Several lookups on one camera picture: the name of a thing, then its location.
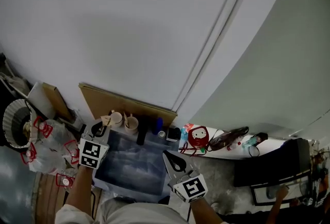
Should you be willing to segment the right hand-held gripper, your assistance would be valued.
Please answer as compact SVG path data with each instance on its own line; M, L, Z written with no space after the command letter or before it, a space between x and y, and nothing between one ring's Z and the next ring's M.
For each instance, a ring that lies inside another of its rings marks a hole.
M193 166L188 156L163 151L162 158L171 179L169 186L183 202L191 203L208 193L203 175Z

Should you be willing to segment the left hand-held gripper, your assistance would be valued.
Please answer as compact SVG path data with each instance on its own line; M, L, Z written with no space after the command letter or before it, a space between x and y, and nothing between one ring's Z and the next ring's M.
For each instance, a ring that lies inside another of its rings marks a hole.
M78 144L79 164L99 168L109 150L108 138L111 127L103 127L101 119L89 122Z

